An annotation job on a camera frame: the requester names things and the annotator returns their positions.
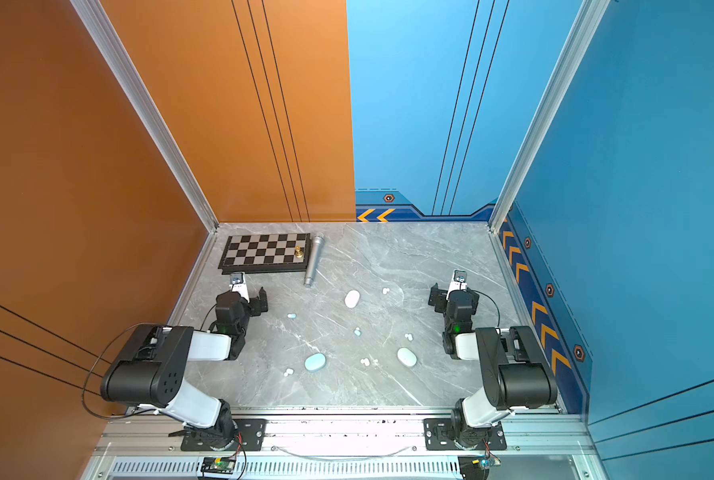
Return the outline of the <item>white earbud charging case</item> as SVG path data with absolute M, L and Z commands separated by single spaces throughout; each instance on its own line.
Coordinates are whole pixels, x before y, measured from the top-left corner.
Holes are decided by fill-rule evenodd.
M 358 290 L 350 290 L 344 298 L 344 303 L 349 309 L 355 308 L 361 298 L 361 293 Z

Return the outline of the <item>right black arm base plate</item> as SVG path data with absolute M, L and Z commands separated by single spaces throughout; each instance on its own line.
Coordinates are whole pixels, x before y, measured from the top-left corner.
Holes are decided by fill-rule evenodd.
M 429 451 L 505 451 L 508 448 L 502 425 L 485 428 L 456 427 L 451 418 L 423 420 L 425 448 Z

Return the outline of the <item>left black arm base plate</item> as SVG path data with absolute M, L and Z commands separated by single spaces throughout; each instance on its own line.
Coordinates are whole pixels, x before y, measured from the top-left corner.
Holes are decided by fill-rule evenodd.
M 242 446 L 244 452 L 262 449 L 267 420 L 264 418 L 235 419 L 233 435 L 219 436 L 206 429 L 187 429 L 180 450 L 184 452 L 235 452 Z

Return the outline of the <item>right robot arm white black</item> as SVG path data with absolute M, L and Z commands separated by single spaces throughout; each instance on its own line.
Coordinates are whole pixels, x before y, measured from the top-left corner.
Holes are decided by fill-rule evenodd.
M 428 303 L 443 315 L 443 348 L 454 360 L 479 363 L 482 386 L 461 398 L 445 436 L 462 449 L 490 446 L 502 420 L 515 410 L 556 403 L 555 374 L 528 326 L 478 327 L 473 317 L 483 294 L 461 284 L 430 289 Z

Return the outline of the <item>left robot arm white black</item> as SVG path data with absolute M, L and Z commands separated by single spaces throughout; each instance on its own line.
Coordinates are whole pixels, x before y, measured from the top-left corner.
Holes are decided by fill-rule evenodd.
M 261 288 L 249 297 L 240 289 L 217 297 L 216 320 L 206 331 L 191 326 L 142 323 L 104 374 L 101 397 L 178 421 L 170 435 L 183 451 L 258 451 L 266 421 L 236 421 L 228 401 L 211 396 L 185 379 L 191 362 L 236 360 L 246 345 L 250 319 L 269 310 Z

